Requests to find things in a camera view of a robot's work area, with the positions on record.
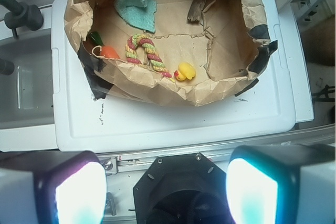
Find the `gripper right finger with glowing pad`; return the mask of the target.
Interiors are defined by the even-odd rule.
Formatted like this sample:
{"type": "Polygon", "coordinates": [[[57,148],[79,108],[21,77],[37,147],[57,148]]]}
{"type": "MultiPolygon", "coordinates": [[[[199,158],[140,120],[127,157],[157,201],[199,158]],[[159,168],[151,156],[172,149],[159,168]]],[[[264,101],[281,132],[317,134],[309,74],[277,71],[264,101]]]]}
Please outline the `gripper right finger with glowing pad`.
{"type": "Polygon", "coordinates": [[[239,146],[226,195],[236,223],[335,223],[335,147],[239,146]]]}

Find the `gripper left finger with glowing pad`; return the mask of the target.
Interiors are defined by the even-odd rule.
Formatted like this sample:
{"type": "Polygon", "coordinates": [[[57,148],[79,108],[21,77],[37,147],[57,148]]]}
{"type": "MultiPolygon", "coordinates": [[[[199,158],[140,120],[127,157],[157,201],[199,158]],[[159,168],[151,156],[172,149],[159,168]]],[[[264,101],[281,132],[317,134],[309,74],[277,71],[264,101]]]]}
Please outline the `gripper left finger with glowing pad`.
{"type": "Polygon", "coordinates": [[[106,193],[91,151],[1,152],[1,223],[101,223],[106,193]]]}

